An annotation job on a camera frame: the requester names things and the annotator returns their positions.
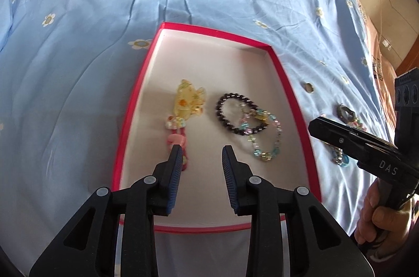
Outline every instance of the human hand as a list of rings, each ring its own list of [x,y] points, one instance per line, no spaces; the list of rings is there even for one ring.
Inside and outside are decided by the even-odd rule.
[[[377,207],[379,201],[380,192],[376,179],[364,199],[364,206],[355,230],[355,239],[358,244],[374,241],[377,236],[374,225],[388,230],[387,237],[376,252],[377,258],[383,258],[396,253],[406,242],[411,225],[412,200],[406,202],[400,211],[384,206]]]

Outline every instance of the yellow hair clip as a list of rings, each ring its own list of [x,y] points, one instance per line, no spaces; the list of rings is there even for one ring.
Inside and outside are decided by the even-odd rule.
[[[168,136],[167,144],[169,150],[172,149],[173,145],[180,145],[182,147],[183,171],[188,164],[185,134],[186,120],[188,120],[192,114],[202,114],[202,106],[205,103],[206,95],[204,88],[201,87],[195,90],[192,83],[188,80],[182,80],[176,93],[175,107],[173,109],[174,115],[170,115],[166,119],[166,128],[172,131],[172,134]]]
[[[192,114],[201,115],[206,97],[207,93],[204,88],[200,87],[195,90],[192,83],[182,80],[175,98],[173,110],[175,116],[188,120]]]

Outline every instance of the black beaded bracelet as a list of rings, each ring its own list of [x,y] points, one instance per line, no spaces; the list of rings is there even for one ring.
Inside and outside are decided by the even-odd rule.
[[[239,134],[239,135],[249,135],[249,134],[256,134],[257,132],[263,131],[266,127],[268,127],[268,125],[266,123],[262,122],[259,126],[251,128],[250,129],[251,133],[250,133],[250,131],[248,131],[247,134],[245,133],[245,129],[240,129],[240,128],[234,127],[234,125],[230,122],[230,120],[228,120],[223,114],[223,105],[224,105],[224,102],[226,102],[226,100],[228,100],[228,99],[239,100],[242,103],[245,103],[246,105],[248,105],[253,110],[257,110],[259,107],[256,104],[254,104],[252,100],[245,97],[244,95],[237,94],[237,93],[226,93],[226,94],[224,94],[221,98],[219,98],[219,100],[217,102],[217,105],[215,107],[215,110],[216,110],[215,114],[217,115],[219,121],[229,131],[234,132],[235,134]]]

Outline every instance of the blue bead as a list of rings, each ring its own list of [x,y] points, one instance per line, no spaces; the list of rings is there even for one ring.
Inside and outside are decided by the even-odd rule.
[[[346,167],[348,165],[349,165],[349,157],[346,154],[344,154],[342,156],[342,164],[341,164],[341,166],[342,167]]]

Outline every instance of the finger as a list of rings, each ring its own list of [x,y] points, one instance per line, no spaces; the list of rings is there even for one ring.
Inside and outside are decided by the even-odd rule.
[[[367,191],[366,198],[370,202],[372,208],[376,208],[380,202],[380,191],[378,189],[378,179],[376,179]]]
[[[374,213],[374,209],[371,207],[370,201],[367,198],[365,198],[364,206],[360,213],[360,218],[366,222],[369,222],[372,219],[373,213]]]
[[[379,206],[372,215],[372,222],[379,228],[391,232],[403,232],[410,221],[409,207],[404,206],[400,211],[391,208]]]
[[[377,231],[372,222],[360,220],[358,222],[358,230],[360,231],[360,235],[368,242],[374,241],[377,236]]]
[[[358,227],[355,229],[355,240],[357,241],[357,243],[359,245],[362,245],[363,243],[365,243],[365,238],[361,236],[360,231],[358,230]]]

